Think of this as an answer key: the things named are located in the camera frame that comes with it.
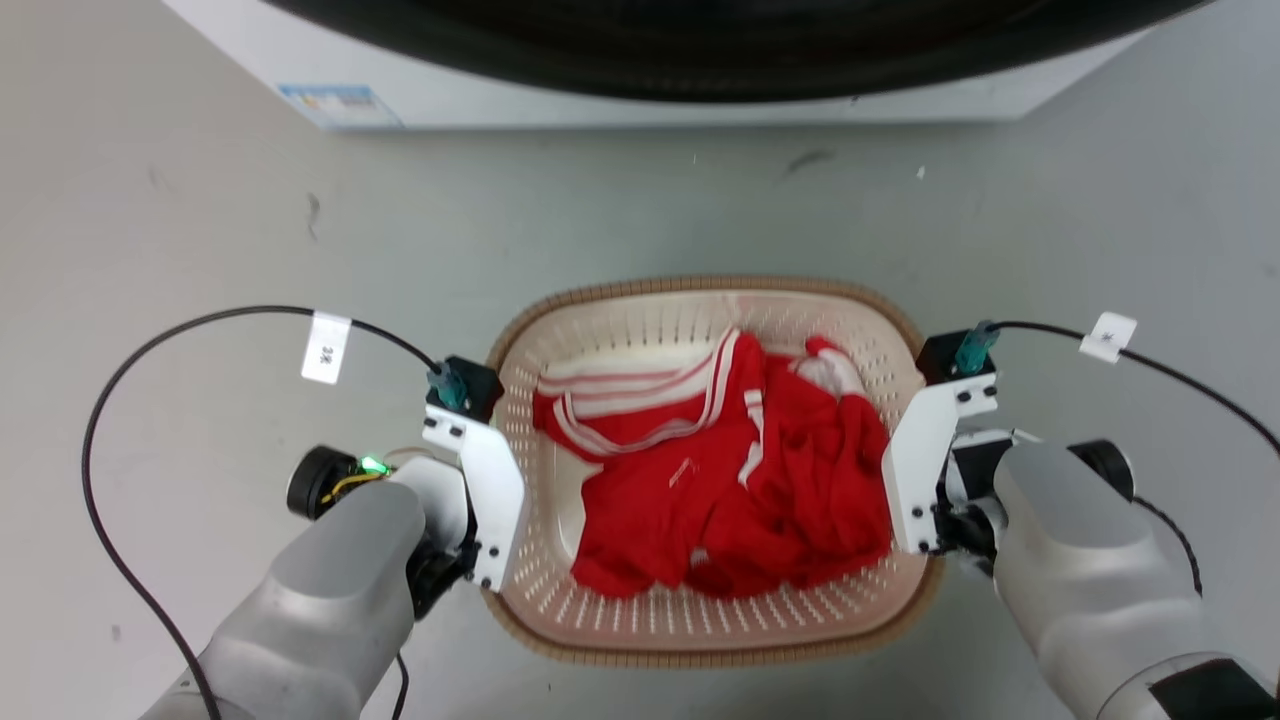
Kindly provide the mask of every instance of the beige plastic basket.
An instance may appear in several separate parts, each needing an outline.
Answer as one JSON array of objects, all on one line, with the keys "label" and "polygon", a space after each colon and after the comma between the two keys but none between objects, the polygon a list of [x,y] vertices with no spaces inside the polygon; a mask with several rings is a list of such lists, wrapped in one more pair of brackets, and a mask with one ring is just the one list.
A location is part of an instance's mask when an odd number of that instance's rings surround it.
[{"label": "beige plastic basket", "polygon": [[535,652],[572,662],[696,667],[782,662],[863,652],[900,635],[928,607],[942,564],[895,552],[879,566],[823,587],[783,588],[740,601],[655,587],[632,600],[603,598],[570,575],[591,468],[530,425],[543,368],[588,354],[707,345],[728,327],[771,350],[800,352],[823,334],[851,352],[890,430],[924,380],[920,337],[881,296],[856,286],[799,278],[700,277],[636,281],[564,292],[534,305],[494,345],[506,397],[495,425],[529,486],[530,518],[513,577],[489,609]]}]

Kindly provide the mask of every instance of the floor stain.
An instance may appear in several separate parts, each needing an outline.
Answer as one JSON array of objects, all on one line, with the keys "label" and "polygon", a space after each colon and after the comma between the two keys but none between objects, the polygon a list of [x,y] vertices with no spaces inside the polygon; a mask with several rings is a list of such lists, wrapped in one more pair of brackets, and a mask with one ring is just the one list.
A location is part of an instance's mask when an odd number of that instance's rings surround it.
[{"label": "floor stain", "polygon": [[836,159],[835,150],[819,149],[819,150],[810,150],[808,152],[801,152],[800,155],[796,155],[795,159],[792,159],[790,163],[787,163],[787,169],[782,172],[782,177],[778,179],[785,181],[805,168],[810,168],[819,163],[828,163],[835,159]]},{"label": "floor stain", "polygon": [[320,219],[320,199],[316,193],[307,193],[307,234],[311,236],[311,242],[320,242],[320,237],[316,236],[316,220]]}]

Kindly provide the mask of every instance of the black cable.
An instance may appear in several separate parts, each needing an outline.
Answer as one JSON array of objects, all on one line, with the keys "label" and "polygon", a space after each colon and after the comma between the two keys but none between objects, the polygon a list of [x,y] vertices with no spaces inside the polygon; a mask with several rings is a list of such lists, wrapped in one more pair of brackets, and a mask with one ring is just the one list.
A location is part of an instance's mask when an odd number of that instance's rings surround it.
[{"label": "black cable", "polygon": [[1164,510],[1152,505],[1147,498],[1133,496],[1134,505],[1138,505],[1151,512],[1156,518],[1160,518],[1170,530],[1174,530],[1174,536],[1178,537],[1178,542],[1183,543],[1183,552],[1187,553],[1187,562],[1192,566],[1192,585],[1196,587],[1196,594],[1204,594],[1204,585],[1199,582],[1199,560],[1196,559],[1196,551],[1192,550],[1192,541],[1187,539],[1187,533],[1174,523],[1174,519],[1165,514]]},{"label": "black cable", "polygon": [[408,667],[404,659],[396,653],[396,664],[401,666],[401,693],[396,697],[396,710],[392,711],[392,720],[399,720],[399,714],[404,712],[404,698],[408,697]]},{"label": "black cable", "polygon": [[[1048,325],[1048,324],[1044,324],[1044,323],[1024,323],[1024,322],[1020,322],[1020,320],[1005,320],[1005,322],[1001,322],[1001,323],[992,323],[991,325],[987,327],[987,329],[988,331],[1001,331],[1001,329],[1039,331],[1039,332],[1044,332],[1044,333],[1051,333],[1051,334],[1059,334],[1059,336],[1062,336],[1062,337],[1069,337],[1071,340],[1084,340],[1084,333],[1080,333],[1080,332],[1076,332],[1076,331],[1071,331],[1071,329],[1068,329],[1068,328],[1060,328],[1057,325]],[[1258,420],[1257,418],[1254,418],[1253,415],[1251,415],[1248,413],[1248,410],[1240,407],[1239,405],[1236,405],[1231,400],[1226,398],[1222,393],[1220,393],[1216,389],[1206,386],[1204,383],[1197,380],[1196,378],[1192,378],[1192,377],[1187,375],[1185,373],[1175,370],[1175,369],[1170,368],[1169,365],[1165,365],[1164,363],[1161,363],[1158,360],[1152,360],[1151,357],[1147,357],[1146,355],[1143,355],[1140,352],[1134,352],[1133,350],[1123,348],[1123,350],[1120,350],[1120,355],[1124,356],[1124,357],[1128,357],[1129,360],[1133,360],[1134,363],[1138,363],[1139,365],[1146,365],[1147,368],[1151,368],[1152,370],[1156,370],[1157,373],[1161,373],[1161,374],[1164,374],[1166,377],[1170,377],[1170,378],[1172,378],[1172,379],[1183,383],[1184,386],[1190,387],[1190,388],[1198,391],[1201,395],[1208,397],[1213,402],[1217,402],[1219,405],[1221,405],[1222,407],[1225,407],[1228,411],[1230,411],[1233,415],[1235,415],[1236,418],[1244,420],[1244,423],[1248,424],[1251,428],[1253,428],[1254,430],[1257,430],[1257,433],[1260,436],[1262,436],[1263,439],[1267,441],[1267,445],[1271,446],[1271,450],[1276,454],[1276,456],[1280,457],[1280,439],[1276,439],[1275,433],[1272,433],[1270,429],[1267,429],[1267,427],[1263,425],[1261,420]],[[1137,502],[1138,505],[1140,505],[1142,507],[1144,507],[1147,511],[1149,511],[1156,518],[1160,518],[1166,525],[1169,525],[1169,529],[1171,529],[1174,532],[1174,534],[1178,536],[1178,542],[1183,543],[1183,550],[1187,552],[1187,561],[1190,562],[1190,566],[1192,566],[1192,580],[1196,584],[1196,592],[1199,593],[1199,594],[1204,594],[1204,588],[1201,585],[1199,562],[1196,560],[1196,552],[1192,551],[1192,543],[1190,543],[1190,541],[1187,539],[1187,536],[1183,533],[1181,528],[1179,528],[1178,524],[1174,523],[1174,520],[1169,515],[1166,515],[1164,511],[1161,511],[1158,507],[1156,507],[1151,502],[1148,502],[1148,501],[1146,501],[1146,500],[1143,500],[1140,497],[1134,497],[1133,501]]]},{"label": "black cable", "polygon": [[[99,515],[97,501],[93,498],[93,480],[90,473],[90,466],[91,466],[90,460],[93,454],[93,436],[97,433],[97,424],[99,420],[102,418],[102,410],[106,407],[108,398],[111,397],[111,392],[115,391],[115,386],[120,384],[120,379],[124,378],[124,374],[128,373],[129,369],[133,368],[138,363],[138,360],[141,360],[147,352],[151,352],[152,350],[156,348],[156,346],[165,342],[166,340],[179,336],[189,329],[198,328],[201,325],[207,325],[216,320],[225,320],[228,318],[239,318],[242,315],[266,315],[266,314],[315,315],[315,310],[311,310],[310,307],[296,307],[292,305],[251,305],[247,307],[234,307],[230,310],[223,310],[220,313],[210,313],[209,315],[202,315],[200,318],[196,318],[195,320],[188,320],[186,323],[182,323],[180,325],[169,328],[168,331],[148,340],[146,343],[142,345],[142,347],[134,350],[133,354],[129,355],[128,359],[125,359],[124,363],[120,364],[120,366],[115,370],[111,378],[106,380],[106,386],[102,388],[102,392],[99,393],[97,401],[93,404],[93,410],[88,415],[88,425],[84,428],[84,443],[81,448],[81,487],[84,492],[84,509],[88,511],[88,520],[93,525],[93,533],[97,536],[99,542],[102,544],[102,550],[106,551],[108,557],[111,559],[111,564],[115,565],[115,569],[120,571],[120,575],[124,578],[124,580],[129,583],[129,587],[133,588],[133,592],[138,593],[138,597],[142,598],[142,602],[147,603],[147,607],[151,609],[151,612],[154,612],[156,619],[160,620],[160,624],[164,625],[164,629],[169,633],[169,637],[173,638],[174,644],[178,646],[178,651],[182,652],[183,660],[187,661],[187,667],[191,669],[192,679],[196,680],[196,687],[200,689],[200,697],[205,701],[205,710],[209,712],[210,720],[221,720],[221,712],[218,710],[218,701],[215,700],[212,689],[209,687],[209,679],[205,676],[205,671],[201,670],[200,661],[196,659],[196,653],[192,652],[191,646],[187,643],[187,639],[182,637],[182,633],[178,630],[178,626],[174,624],[173,619],[169,618],[169,614],[165,612],[164,607],[160,606],[160,602],[156,601],[156,598],[151,594],[150,591],[147,591],[146,585],[142,584],[142,580],[140,580],[138,577],[133,574],[133,570],[131,570],[129,566],[124,562],[124,559],[120,557],[119,551],[115,550],[115,543],[111,542],[110,536],[106,533],[106,527],[102,525],[102,518],[101,515]],[[436,365],[434,360],[428,357],[425,352],[413,347],[404,340],[401,340],[399,337],[379,327],[370,325],[369,323],[361,320],[352,320],[351,324],[352,327],[360,328],[365,332],[385,338],[396,343],[397,346],[407,350],[415,357],[421,360],[431,372],[434,373],[440,372],[440,366]],[[404,684],[407,687],[408,671],[404,669],[403,661],[401,661],[401,673],[404,678]]]}]

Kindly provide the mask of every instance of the white label tag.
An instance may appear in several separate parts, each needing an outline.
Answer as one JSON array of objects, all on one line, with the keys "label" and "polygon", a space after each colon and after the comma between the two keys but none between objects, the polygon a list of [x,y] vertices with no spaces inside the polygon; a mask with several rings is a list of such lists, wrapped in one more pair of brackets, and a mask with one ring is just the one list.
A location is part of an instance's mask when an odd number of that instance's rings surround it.
[{"label": "white label tag", "polygon": [[1093,325],[1093,332],[1080,341],[1080,352],[1115,364],[1120,360],[1120,351],[1133,340],[1133,331],[1137,328],[1138,320],[1133,318],[1103,313],[1098,318],[1098,324]]},{"label": "white label tag", "polygon": [[316,313],[311,318],[307,354],[302,357],[302,377],[317,383],[337,383],[349,332],[351,318]]}]

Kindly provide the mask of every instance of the brown basket rim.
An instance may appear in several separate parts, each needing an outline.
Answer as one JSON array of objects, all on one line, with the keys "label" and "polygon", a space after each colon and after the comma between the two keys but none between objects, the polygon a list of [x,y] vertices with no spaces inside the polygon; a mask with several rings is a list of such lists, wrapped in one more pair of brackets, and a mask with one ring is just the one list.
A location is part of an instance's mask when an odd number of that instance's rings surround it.
[{"label": "brown basket rim", "polygon": [[[570,290],[545,297],[507,324],[489,351],[488,365],[500,369],[512,343],[535,320],[543,315],[584,302],[630,297],[635,295],[654,295],[664,292],[685,292],[704,290],[755,290],[777,292],[808,292],[827,295],[861,302],[884,316],[906,341],[911,354],[918,354],[924,338],[915,324],[893,302],[881,293],[863,286],[817,278],[792,278],[783,275],[690,275],[676,278],[657,278],[605,283],[577,290]],[[878,650],[901,637],[929,609],[938,587],[942,583],[943,562],[929,557],[924,574],[908,603],[883,625],[869,633],[833,638],[795,646],[777,646],[750,650],[713,651],[650,651],[650,650],[600,650],[575,647],[549,641],[529,629],[511,610],[502,596],[481,591],[498,624],[511,637],[532,652],[581,665],[609,667],[741,667],[748,665],[771,665],[778,662],[797,662],[819,657],[832,657],[855,652]]]}]

